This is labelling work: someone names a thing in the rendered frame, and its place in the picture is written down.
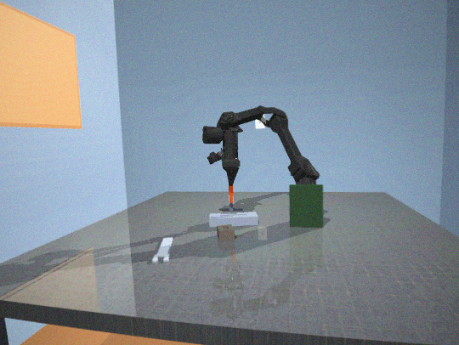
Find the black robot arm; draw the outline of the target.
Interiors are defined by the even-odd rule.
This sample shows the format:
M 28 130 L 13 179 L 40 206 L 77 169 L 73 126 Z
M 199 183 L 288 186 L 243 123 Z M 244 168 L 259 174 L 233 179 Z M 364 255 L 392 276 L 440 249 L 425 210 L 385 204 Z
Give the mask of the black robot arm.
M 266 120 L 264 114 L 273 114 Z M 202 141 L 204 144 L 238 144 L 238 133 L 243 132 L 239 125 L 254 120 L 260 120 L 266 127 L 277 133 L 280 137 L 286 153 L 291 161 L 288 170 L 295 179 L 296 184 L 317 184 L 316 180 L 320 177 L 318 171 L 313 167 L 309 159 L 302 156 L 289 128 L 288 118 L 283 110 L 275 107 L 264 107 L 262 105 L 244 110 L 238 113 L 228 111 L 222 113 L 216 127 L 204 126 L 202 131 Z M 207 158 L 210 165 L 219 160 L 224 160 L 224 152 L 211 152 Z

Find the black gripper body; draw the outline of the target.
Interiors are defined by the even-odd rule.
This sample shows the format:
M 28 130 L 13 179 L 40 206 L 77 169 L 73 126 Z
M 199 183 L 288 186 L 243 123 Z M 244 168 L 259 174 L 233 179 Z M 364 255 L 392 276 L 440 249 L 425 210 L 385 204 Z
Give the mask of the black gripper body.
M 241 162 L 238 160 L 238 144 L 223 144 L 224 160 L 223 167 L 240 167 Z

